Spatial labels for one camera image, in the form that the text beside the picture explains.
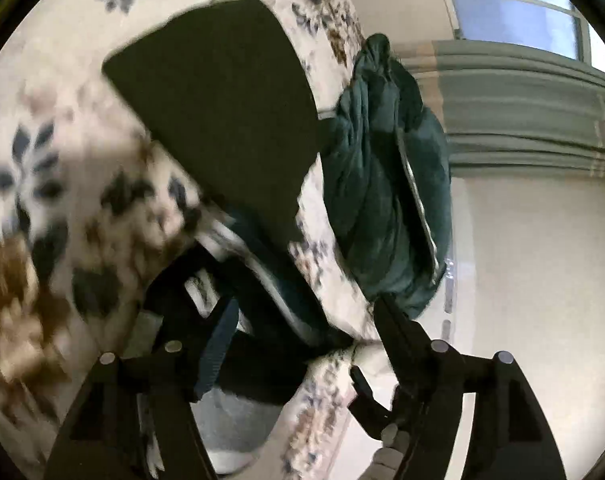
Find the right hand in white glove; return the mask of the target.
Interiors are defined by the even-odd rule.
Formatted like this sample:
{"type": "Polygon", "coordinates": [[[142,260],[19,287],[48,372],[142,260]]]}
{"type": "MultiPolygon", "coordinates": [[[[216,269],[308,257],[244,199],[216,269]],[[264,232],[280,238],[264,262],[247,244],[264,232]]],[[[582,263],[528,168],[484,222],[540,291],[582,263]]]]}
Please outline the right hand in white glove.
{"type": "Polygon", "coordinates": [[[359,480],[393,480],[403,456],[409,450],[410,435],[397,424],[387,425],[382,433],[382,447],[372,457],[371,463],[360,474],[359,480]]]}

